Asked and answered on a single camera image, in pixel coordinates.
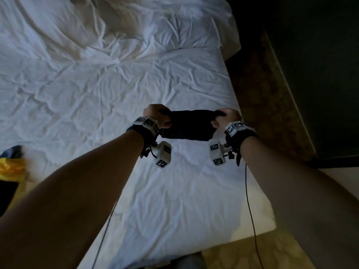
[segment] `floor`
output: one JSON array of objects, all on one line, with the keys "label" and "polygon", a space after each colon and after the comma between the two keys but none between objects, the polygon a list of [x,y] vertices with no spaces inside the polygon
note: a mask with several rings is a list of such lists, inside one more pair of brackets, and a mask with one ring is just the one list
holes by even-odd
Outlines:
[{"label": "floor", "polygon": [[[310,160],[314,151],[265,32],[249,53],[239,52],[226,65],[244,121],[273,148]],[[276,230],[257,237],[264,268],[314,269],[279,217],[276,221]],[[254,237],[216,246],[202,254],[209,269],[261,268]]]}]

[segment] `brown floor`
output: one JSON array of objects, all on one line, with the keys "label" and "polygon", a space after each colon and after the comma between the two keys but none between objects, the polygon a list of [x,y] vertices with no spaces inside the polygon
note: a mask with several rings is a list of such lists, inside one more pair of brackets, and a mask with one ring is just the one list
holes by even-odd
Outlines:
[{"label": "brown floor", "polygon": [[[226,65],[244,121],[273,148],[300,160],[310,160],[314,151],[266,34],[262,33],[253,49],[239,52]],[[257,237],[264,268],[313,269],[293,235],[278,217],[276,221],[276,230]],[[202,253],[209,269],[261,268],[253,237]]]}]

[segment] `person's right arm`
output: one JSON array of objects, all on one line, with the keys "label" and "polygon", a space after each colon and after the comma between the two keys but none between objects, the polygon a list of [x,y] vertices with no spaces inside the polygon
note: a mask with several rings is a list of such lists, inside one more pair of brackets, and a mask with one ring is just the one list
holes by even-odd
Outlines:
[{"label": "person's right arm", "polygon": [[[222,109],[223,132],[239,113]],[[240,153],[317,269],[359,268],[359,201],[333,179],[248,137]]]}]

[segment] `forearm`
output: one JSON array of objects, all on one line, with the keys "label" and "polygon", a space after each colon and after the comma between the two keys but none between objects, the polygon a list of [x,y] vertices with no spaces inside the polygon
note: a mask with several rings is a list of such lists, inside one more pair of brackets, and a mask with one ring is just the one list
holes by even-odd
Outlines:
[{"label": "forearm", "polygon": [[330,177],[270,149],[258,138],[240,152],[317,268],[359,265],[359,202]]},{"label": "forearm", "polygon": [[120,196],[143,145],[139,133],[128,131],[40,183],[0,220],[0,267],[23,268],[26,263],[27,268],[76,268]]}]

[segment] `yellow object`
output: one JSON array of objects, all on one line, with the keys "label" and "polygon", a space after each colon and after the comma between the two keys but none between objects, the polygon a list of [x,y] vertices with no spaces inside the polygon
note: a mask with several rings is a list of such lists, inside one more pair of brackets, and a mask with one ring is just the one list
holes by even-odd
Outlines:
[{"label": "yellow object", "polygon": [[0,158],[0,180],[18,182],[14,197],[7,209],[11,208],[22,196],[25,189],[26,161],[23,158]]}]

